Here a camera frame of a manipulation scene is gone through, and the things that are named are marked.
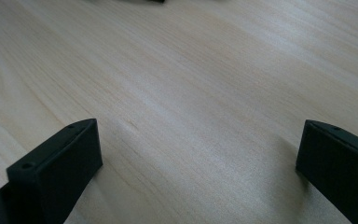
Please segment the wood grain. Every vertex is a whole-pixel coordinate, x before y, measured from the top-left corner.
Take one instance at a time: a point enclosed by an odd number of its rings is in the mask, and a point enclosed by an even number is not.
[[[0,0],[0,186],[88,118],[67,223],[348,223],[295,162],[305,119],[358,135],[358,1]]]

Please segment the black object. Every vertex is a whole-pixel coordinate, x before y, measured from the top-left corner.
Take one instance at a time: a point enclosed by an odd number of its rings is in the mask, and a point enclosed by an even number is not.
[[[350,222],[358,223],[358,137],[307,120],[296,169]]]
[[[63,223],[102,165],[97,120],[66,126],[7,168],[0,224]]]

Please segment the screw hole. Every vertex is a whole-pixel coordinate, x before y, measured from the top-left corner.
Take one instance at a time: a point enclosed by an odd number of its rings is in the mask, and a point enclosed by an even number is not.
[[[28,170],[28,169],[31,169],[32,167],[34,167],[34,164],[31,162],[27,162],[27,163],[24,163],[21,168],[23,170]]]

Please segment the light wood surface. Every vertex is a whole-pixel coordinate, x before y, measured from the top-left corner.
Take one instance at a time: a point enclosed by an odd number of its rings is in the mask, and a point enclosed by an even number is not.
[[[0,186],[88,118],[67,223],[348,223],[295,162],[305,119],[358,135],[358,0],[0,0]]]

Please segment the wooden table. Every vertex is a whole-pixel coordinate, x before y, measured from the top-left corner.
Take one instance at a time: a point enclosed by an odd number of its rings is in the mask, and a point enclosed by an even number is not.
[[[348,223],[295,162],[305,119],[358,135],[358,0],[0,0],[0,187],[88,118],[67,223]]]

